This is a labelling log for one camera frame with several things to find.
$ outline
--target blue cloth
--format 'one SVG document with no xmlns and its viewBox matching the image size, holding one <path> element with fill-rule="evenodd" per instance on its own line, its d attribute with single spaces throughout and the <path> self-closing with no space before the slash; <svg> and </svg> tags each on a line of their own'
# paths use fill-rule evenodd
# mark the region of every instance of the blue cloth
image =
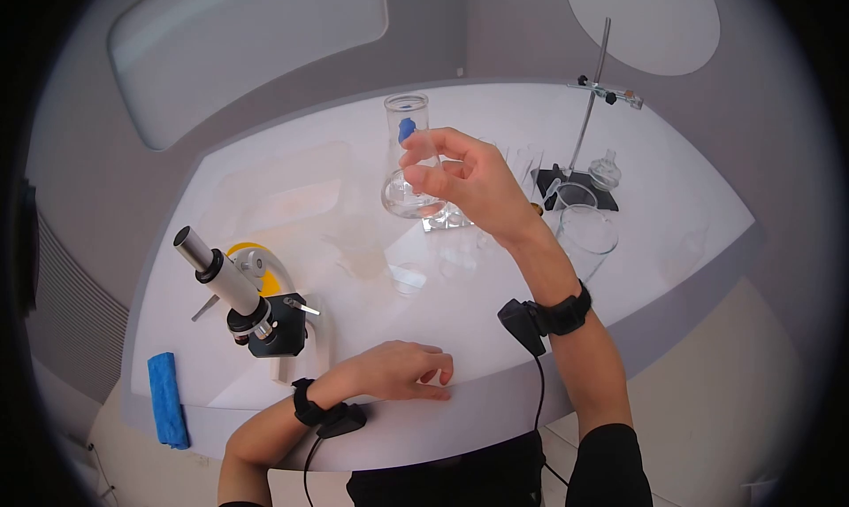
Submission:
<svg viewBox="0 0 849 507">
<path fill-rule="evenodd" d="M 401 120 L 401 123 L 398 124 L 398 143 L 403 142 L 410 135 L 413 134 L 413 131 L 416 130 L 416 122 L 412 121 L 409 118 L 405 118 Z"/>
<path fill-rule="evenodd" d="M 154 404 L 156 437 L 173 449 L 188 448 L 188 433 L 176 390 L 174 354 L 161 353 L 148 360 L 150 400 Z"/>
</svg>

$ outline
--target right hand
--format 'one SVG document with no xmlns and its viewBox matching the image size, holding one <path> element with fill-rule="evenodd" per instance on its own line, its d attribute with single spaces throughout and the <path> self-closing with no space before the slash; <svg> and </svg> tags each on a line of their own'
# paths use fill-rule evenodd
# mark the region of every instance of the right hand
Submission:
<svg viewBox="0 0 849 507">
<path fill-rule="evenodd" d="M 411 150 L 417 149 L 417 141 L 427 138 L 423 133 L 407 138 L 401 146 L 408 153 L 398 164 L 414 192 L 456 204 L 502 246 L 518 244 L 539 228 L 542 219 L 495 146 L 451 127 L 431 129 L 430 137 L 436 150 L 454 161 L 442 162 L 442 169 L 416 165 Z"/>
</svg>

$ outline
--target metal rod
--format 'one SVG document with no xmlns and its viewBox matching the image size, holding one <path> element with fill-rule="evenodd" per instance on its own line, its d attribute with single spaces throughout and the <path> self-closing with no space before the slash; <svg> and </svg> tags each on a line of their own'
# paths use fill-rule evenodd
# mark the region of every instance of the metal rod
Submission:
<svg viewBox="0 0 849 507">
<path fill-rule="evenodd" d="M 601 80 L 601 68 L 604 67 L 604 56 L 607 55 L 607 39 L 610 36 L 610 17 L 604 19 L 604 35 L 601 38 L 601 53 L 599 54 L 599 64 L 595 67 L 595 76 L 593 82 L 598 83 Z M 581 143 L 583 142 L 584 133 L 587 132 L 587 124 L 589 123 L 589 115 L 593 111 L 595 103 L 595 92 L 589 93 L 589 101 L 587 102 L 587 112 L 584 114 L 584 121 L 581 125 L 581 131 L 578 133 L 578 141 L 575 144 L 575 153 L 572 154 L 572 162 L 569 162 L 569 169 L 566 171 L 566 180 L 572 176 L 572 171 L 575 170 L 575 163 L 578 160 L 578 153 L 581 151 Z"/>
<path fill-rule="evenodd" d="M 595 79 L 593 82 L 601 81 L 601 68 L 604 66 L 604 56 L 607 55 L 607 38 L 610 36 L 610 17 L 604 18 L 604 35 L 601 37 L 601 53 L 599 54 L 599 64 L 595 67 Z"/>
<path fill-rule="evenodd" d="M 201 273 L 212 264 L 212 249 L 188 225 L 174 237 L 174 248 Z"/>
</svg>

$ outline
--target ventilation grille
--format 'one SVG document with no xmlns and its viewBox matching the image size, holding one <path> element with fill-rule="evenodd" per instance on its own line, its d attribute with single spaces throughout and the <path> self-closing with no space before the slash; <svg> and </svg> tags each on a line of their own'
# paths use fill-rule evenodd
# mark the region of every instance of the ventilation grille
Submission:
<svg viewBox="0 0 849 507">
<path fill-rule="evenodd" d="M 94 283 L 41 214 L 36 310 L 27 320 L 30 351 L 79 392 L 103 403 L 121 376 L 127 309 Z"/>
</svg>

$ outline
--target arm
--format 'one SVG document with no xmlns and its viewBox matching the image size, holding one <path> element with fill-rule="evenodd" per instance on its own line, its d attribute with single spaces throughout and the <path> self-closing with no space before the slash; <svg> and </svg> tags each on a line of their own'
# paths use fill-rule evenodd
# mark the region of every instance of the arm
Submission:
<svg viewBox="0 0 849 507">
<path fill-rule="evenodd" d="M 568 296 L 578 296 L 581 286 L 569 258 L 551 230 L 539 222 L 526 238 L 507 245 L 531 289 L 534 300 L 554 306 Z M 578 435 L 605 424 L 633 427 L 625 384 L 625 369 L 616 345 L 593 310 L 578 330 L 549 334 L 560 378 L 578 416 Z"/>
<path fill-rule="evenodd" d="M 447 400 L 446 389 L 424 385 L 438 371 L 440 383 L 447 384 L 453 362 L 440 348 L 386 342 L 336 365 L 306 389 L 306 397 L 323 409 L 363 394 L 387 400 Z M 218 504 L 242 501 L 271 507 L 268 469 L 308 430 L 294 417 L 291 397 L 245 422 L 227 442 L 218 478 Z"/>
<path fill-rule="evenodd" d="M 439 153 L 455 161 L 443 162 L 440 170 L 402 158 L 404 177 L 413 189 L 451 201 L 491 234 L 514 258 L 538 304 L 550 307 L 577 296 L 581 287 L 569 258 L 528 204 L 501 153 L 451 128 L 433 129 L 430 136 Z M 413 134 L 403 145 L 414 150 L 419 139 Z M 580 437 L 605 424 L 631 426 L 625 370 L 595 313 L 589 311 L 580 329 L 549 339 L 577 412 Z"/>
</svg>

